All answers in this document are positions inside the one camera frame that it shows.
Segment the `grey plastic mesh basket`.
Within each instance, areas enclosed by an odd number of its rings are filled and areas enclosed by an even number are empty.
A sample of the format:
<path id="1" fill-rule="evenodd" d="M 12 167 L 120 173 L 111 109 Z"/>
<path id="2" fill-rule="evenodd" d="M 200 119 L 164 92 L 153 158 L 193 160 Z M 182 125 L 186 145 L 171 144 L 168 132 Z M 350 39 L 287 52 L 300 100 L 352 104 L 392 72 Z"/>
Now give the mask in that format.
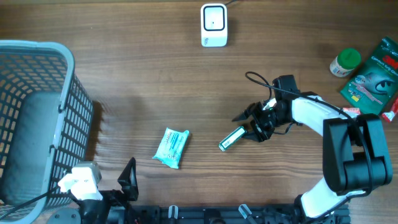
<path id="1" fill-rule="evenodd" d="M 1 41 L 2 223 L 32 223 L 70 204 L 57 184 L 85 159 L 93 114 L 68 48 Z"/>

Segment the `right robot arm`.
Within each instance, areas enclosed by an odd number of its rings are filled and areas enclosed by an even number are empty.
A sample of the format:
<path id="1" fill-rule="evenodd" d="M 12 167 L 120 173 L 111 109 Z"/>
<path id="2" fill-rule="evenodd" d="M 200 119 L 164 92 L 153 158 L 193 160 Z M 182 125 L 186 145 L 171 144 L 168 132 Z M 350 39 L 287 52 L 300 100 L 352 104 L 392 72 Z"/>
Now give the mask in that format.
<path id="1" fill-rule="evenodd" d="M 379 116 L 345 112 L 313 92 L 302 92 L 293 75 L 282 75 L 271 83 L 256 72 L 246 72 L 245 76 L 267 87 L 270 95 L 233 119 L 250 120 L 244 139 L 263 142 L 276 134 L 276 128 L 296 124 L 308 126 L 323 140 L 321 180 L 293 203 L 266 205 L 261 222 L 350 223 L 347 202 L 366 197 L 392 180 Z"/>

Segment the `red patterned small box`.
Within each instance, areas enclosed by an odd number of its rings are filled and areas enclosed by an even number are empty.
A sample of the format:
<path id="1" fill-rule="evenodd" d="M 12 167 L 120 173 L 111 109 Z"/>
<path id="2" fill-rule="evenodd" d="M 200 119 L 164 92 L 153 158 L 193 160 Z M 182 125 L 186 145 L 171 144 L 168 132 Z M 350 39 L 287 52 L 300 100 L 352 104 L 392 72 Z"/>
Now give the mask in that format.
<path id="1" fill-rule="evenodd" d="M 350 116 L 358 116 L 361 114 L 361 111 L 359 108 L 342 108 L 343 112 Z"/>

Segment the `green glove package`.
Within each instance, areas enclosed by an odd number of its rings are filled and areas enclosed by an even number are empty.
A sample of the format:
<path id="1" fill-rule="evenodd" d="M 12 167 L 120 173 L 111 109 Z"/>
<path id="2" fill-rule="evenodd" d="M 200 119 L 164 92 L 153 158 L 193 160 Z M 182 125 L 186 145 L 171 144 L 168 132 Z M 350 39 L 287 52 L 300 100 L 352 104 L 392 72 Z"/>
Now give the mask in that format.
<path id="1" fill-rule="evenodd" d="M 383 38 L 340 94 L 364 114 L 379 115 L 397 93 L 397 42 Z"/>

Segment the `green white small tube box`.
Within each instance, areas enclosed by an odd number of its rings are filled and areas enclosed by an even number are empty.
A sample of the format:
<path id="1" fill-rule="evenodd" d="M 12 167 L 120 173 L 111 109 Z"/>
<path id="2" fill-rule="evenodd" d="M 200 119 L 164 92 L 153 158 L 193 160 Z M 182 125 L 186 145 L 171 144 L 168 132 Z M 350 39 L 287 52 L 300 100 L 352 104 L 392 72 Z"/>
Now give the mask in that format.
<path id="1" fill-rule="evenodd" d="M 243 126 L 238 126 L 233 132 L 227 135 L 219 144 L 218 147 L 221 151 L 226 151 L 230 148 L 236 141 L 241 139 L 247 131 Z"/>

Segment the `mint wet wipes pack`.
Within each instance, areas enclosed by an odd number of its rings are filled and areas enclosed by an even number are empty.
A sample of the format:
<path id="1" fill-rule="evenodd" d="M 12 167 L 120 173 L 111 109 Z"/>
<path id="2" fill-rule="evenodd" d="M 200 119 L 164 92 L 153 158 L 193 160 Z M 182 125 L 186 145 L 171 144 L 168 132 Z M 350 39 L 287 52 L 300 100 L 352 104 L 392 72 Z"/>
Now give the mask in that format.
<path id="1" fill-rule="evenodd" d="M 179 169 L 180 159 L 189 134 L 189 130 L 179 132 L 166 128 L 153 159 L 157 159 L 172 169 Z"/>

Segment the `black mounting rail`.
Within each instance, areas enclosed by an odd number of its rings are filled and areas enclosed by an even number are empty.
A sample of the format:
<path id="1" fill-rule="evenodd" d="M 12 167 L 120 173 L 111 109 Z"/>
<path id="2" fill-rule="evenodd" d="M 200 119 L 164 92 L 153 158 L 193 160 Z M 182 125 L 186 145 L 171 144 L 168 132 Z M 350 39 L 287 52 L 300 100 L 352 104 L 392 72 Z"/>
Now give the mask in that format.
<path id="1" fill-rule="evenodd" d="M 134 207 L 133 224 L 290 224 L 327 223 L 350 224 L 349 208 L 344 205 L 321 218 L 308 218 L 294 204 L 272 204 L 252 207 L 246 204 L 235 207 Z"/>

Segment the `green lidded jar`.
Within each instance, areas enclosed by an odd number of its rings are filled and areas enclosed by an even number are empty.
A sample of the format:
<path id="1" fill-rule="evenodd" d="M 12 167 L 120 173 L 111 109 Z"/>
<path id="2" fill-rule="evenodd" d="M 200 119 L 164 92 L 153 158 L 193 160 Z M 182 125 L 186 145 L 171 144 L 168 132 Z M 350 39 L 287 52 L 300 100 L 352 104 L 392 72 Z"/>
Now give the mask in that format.
<path id="1" fill-rule="evenodd" d="M 330 72 L 336 77 L 346 77 L 361 63 L 361 54 L 354 48 L 342 50 L 330 64 Z"/>

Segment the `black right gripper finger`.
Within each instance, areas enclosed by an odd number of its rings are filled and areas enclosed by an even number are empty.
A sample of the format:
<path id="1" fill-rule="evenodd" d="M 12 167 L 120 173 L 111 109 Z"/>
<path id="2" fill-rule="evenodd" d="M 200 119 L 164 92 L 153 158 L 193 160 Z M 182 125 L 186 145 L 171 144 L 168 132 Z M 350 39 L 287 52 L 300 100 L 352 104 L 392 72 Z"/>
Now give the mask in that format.
<path id="1" fill-rule="evenodd" d="M 238 114 L 236 117 L 232 119 L 232 122 L 244 121 L 248 119 L 252 114 L 253 111 L 256 109 L 255 104 L 250 104 L 242 113 Z"/>
<path id="2" fill-rule="evenodd" d="M 255 133 L 254 131 L 250 131 L 245 133 L 242 136 L 243 139 L 248 139 L 248 140 L 252 140 L 252 141 L 256 141 L 256 142 L 261 142 L 261 138 L 259 137 L 259 135 L 257 133 Z"/>

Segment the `white barcode scanner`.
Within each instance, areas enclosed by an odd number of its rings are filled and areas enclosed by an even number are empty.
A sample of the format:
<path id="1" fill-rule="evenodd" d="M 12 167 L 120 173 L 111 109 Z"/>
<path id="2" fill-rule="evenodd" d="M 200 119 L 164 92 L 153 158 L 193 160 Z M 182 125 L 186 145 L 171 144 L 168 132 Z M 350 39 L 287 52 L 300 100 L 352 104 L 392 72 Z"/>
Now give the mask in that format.
<path id="1" fill-rule="evenodd" d="M 203 47 L 224 47 L 228 41 L 228 10 L 225 4 L 202 5 L 201 45 Z"/>

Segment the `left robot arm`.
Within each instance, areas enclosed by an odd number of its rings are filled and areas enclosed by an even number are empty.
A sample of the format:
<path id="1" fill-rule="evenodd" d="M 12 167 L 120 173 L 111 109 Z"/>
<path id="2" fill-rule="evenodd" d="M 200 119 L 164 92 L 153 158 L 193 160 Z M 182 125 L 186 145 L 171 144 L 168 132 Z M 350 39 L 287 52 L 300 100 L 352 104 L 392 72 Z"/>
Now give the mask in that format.
<path id="1" fill-rule="evenodd" d="M 139 196 L 136 160 L 131 158 L 118 177 L 120 190 L 99 190 L 102 176 L 94 161 L 83 161 L 72 167 L 58 183 L 61 192 L 70 194 L 78 208 L 56 211 L 48 223 L 141 223 L 142 218 L 131 207 Z"/>

